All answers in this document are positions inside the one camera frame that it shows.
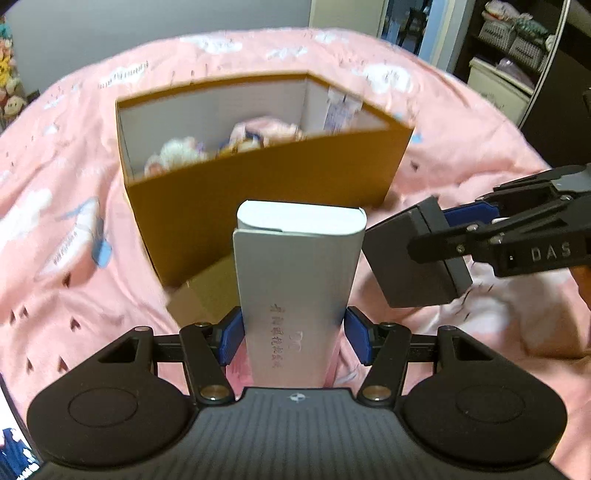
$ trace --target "logo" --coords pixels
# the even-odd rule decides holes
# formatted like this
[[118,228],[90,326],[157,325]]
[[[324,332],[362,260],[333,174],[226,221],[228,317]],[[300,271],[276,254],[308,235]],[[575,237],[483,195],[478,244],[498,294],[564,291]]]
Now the logo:
[[291,401],[294,401],[295,403],[299,403],[301,401],[304,401],[306,399],[306,396],[303,393],[292,393],[289,397]]
[[558,260],[558,257],[570,257],[570,243],[564,242],[559,247],[548,245],[548,248],[533,247],[531,249],[531,259],[533,262],[540,260]]

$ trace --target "storage basket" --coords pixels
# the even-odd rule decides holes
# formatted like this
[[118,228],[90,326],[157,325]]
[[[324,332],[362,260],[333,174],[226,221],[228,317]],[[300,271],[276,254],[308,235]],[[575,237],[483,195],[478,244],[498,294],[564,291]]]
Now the storage basket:
[[528,67],[537,70],[542,58],[544,58],[544,50],[524,38],[517,37],[511,46],[509,55]]
[[484,22],[480,34],[478,35],[481,40],[494,45],[503,51],[509,50],[516,36],[517,33],[512,25],[492,20]]

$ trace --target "wall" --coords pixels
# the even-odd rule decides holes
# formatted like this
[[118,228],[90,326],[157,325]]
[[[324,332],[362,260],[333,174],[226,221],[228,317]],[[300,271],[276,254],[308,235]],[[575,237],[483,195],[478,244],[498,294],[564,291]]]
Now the wall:
[[447,35],[441,48],[437,67],[449,73],[456,68],[462,44],[466,38],[468,24],[474,11],[475,0],[456,0],[452,18],[447,29]]
[[27,93],[158,38],[306,27],[311,0],[20,0],[7,14]]

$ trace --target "white box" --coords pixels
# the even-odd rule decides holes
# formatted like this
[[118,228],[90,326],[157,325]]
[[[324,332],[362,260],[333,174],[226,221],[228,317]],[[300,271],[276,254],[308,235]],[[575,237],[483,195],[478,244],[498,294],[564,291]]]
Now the white box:
[[479,59],[470,61],[468,86],[480,93],[516,125],[521,122],[534,93],[531,88],[511,75]]
[[240,206],[234,256],[256,386],[324,386],[366,222],[362,209]]

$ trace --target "blue gripper pad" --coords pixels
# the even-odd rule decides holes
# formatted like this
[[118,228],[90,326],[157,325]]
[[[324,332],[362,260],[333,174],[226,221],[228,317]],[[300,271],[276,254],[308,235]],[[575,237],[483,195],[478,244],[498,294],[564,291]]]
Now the blue gripper pad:
[[465,225],[466,223],[492,223],[499,217],[499,209],[486,202],[474,202],[460,205],[443,211],[449,226]]
[[217,362],[225,367],[232,362],[244,338],[244,323],[240,307],[234,307],[217,326],[221,331]]
[[345,336],[359,358],[359,362],[368,366],[374,361],[369,340],[369,329],[373,324],[369,326],[364,320],[367,318],[361,318],[351,308],[345,310]]

